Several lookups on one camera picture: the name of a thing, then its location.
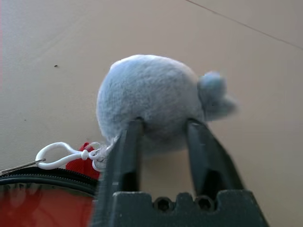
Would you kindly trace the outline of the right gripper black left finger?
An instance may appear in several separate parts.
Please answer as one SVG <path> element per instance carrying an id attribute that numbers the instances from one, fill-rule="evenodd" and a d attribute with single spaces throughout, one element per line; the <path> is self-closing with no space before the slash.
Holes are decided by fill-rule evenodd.
<path id="1" fill-rule="evenodd" d="M 137 192 L 140 187 L 140 141 L 143 137 L 143 120 L 128 123 L 109 153 L 101 176 L 90 225 L 107 227 L 111 217 L 115 192 Z"/>

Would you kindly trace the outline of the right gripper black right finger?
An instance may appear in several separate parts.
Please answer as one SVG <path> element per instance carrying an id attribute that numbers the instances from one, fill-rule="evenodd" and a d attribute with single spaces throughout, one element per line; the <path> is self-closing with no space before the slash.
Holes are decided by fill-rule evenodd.
<path id="1" fill-rule="evenodd" d="M 242 190 L 244 185 L 227 150 L 206 124 L 187 122 L 187 146 L 196 195 L 215 199 L 223 190 Z"/>

